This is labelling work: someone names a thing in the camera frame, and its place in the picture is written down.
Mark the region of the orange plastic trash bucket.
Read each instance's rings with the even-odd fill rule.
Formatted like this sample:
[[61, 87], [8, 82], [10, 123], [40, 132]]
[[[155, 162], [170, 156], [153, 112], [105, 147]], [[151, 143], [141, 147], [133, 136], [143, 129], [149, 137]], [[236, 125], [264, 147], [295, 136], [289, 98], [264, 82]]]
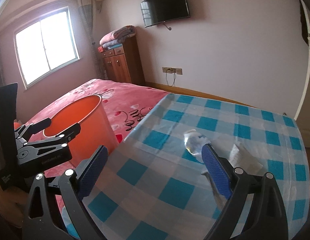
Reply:
[[52, 137], [76, 123], [80, 124], [80, 132], [69, 142], [73, 166], [90, 158], [101, 145], [108, 153], [118, 146], [100, 95], [86, 96], [64, 107], [52, 117], [52, 123], [43, 130], [43, 135]]

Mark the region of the clear plastic bottle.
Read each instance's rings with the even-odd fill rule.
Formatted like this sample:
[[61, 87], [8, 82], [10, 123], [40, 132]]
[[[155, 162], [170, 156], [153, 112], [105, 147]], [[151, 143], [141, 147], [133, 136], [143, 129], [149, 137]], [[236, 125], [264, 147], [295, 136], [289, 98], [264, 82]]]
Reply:
[[202, 159], [202, 147], [209, 143], [210, 140], [195, 129], [191, 129], [184, 133], [184, 146], [186, 150], [200, 163], [204, 163]]

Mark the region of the rolled colourful quilt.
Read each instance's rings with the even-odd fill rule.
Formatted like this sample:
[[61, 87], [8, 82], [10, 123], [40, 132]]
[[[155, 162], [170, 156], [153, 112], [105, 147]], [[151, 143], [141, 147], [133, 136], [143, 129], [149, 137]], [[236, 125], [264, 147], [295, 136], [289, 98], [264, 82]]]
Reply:
[[14, 122], [14, 129], [17, 129], [21, 126], [19, 122]]

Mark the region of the pink floral bedspread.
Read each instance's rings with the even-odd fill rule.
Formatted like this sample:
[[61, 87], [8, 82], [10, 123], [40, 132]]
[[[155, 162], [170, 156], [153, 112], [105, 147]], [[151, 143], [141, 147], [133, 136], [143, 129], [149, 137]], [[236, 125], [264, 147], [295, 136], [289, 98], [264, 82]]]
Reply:
[[[129, 132], [149, 113], [167, 92], [151, 87], [120, 83], [110, 80], [92, 79], [58, 98], [39, 111], [28, 123], [37, 123], [57, 114], [70, 103], [90, 95], [100, 95], [102, 105], [120, 143]], [[32, 135], [30, 141], [47, 139], [43, 131]], [[52, 167], [44, 172], [47, 177], [55, 177], [68, 168], [74, 168], [70, 161]]]

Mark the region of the bright window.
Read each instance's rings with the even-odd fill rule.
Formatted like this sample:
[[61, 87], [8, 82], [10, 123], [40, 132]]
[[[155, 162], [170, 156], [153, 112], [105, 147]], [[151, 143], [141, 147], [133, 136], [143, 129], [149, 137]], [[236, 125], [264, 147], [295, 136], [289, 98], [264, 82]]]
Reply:
[[24, 86], [80, 59], [69, 7], [48, 12], [15, 32], [15, 50]]

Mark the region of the brown wooden cabinet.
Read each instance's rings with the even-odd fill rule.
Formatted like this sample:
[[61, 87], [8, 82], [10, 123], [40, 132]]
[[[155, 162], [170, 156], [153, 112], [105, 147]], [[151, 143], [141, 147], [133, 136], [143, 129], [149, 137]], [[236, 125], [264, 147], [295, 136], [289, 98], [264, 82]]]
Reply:
[[127, 38], [119, 47], [101, 52], [109, 80], [145, 85], [136, 36]]

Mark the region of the folded blankets on cabinet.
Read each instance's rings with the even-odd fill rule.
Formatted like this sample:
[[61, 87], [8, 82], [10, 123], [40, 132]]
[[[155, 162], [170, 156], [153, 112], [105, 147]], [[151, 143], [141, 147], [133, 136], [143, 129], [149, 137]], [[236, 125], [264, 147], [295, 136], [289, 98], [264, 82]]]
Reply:
[[135, 35], [136, 28], [133, 25], [126, 25], [120, 29], [113, 30], [101, 38], [97, 50], [101, 53], [111, 46], [122, 44], [127, 38], [134, 37]]

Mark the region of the right grey curtain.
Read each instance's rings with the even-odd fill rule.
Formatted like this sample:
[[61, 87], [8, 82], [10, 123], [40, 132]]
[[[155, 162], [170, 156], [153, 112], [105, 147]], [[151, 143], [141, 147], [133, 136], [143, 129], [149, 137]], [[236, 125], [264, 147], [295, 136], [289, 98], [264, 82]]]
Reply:
[[98, 59], [98, 50], [93, 37], [94, 28], [94, 0], [77, 0], [80, 19], [89, 41], [89, 50], [99, 79], [105, 80], [103, 63]]

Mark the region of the wall power socket strip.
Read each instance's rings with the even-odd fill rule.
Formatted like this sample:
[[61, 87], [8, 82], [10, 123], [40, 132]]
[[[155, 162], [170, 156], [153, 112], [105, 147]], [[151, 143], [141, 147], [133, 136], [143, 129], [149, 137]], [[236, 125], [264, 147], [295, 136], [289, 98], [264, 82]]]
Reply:
[[163, 67], [162, 71], [163, 73], [167, 73], [167, 74], [177, 74], [177, 75], [183, 74], [182, 68]]

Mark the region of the wall mounted black television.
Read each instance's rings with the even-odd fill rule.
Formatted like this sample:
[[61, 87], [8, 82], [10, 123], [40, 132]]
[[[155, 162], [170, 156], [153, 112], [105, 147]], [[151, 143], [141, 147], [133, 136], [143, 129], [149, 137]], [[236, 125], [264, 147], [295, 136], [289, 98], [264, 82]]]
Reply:
[[190, 17], [187, 0], [144, 0], [140, 6], [146, 28]]

